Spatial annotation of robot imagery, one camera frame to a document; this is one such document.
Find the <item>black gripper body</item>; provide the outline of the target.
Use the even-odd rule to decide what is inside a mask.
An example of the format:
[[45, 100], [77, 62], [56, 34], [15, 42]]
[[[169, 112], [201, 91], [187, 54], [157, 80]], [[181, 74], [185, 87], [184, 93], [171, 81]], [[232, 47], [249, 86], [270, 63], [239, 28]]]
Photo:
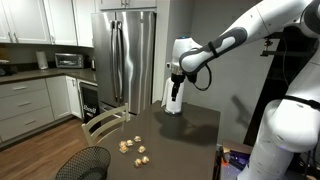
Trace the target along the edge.
[[171, 80], [173, 82], [172, 93], [177, 94], [179, 92], [180, 85], [184, 82], [185, 75], [171, 75]]

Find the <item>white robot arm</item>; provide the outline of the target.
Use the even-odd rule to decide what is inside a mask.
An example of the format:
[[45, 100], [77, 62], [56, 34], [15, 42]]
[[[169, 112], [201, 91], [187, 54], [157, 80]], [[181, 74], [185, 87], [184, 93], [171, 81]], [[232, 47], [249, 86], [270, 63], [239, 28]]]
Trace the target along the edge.
[[[262, 0], [215, 40], [201, 46], [190, 37], [175, 40], [171, 62], [171, 98], [180, 84], [194, 81], [208, 62], [272, 33], [295, 26], [320, 36], [320, 0]], [[302, 68], [279, 100], [266, 106], [249, 163], [237, 180], [281, 180], [296, 153], [314, 149], [320, 131], [320, 50]]]

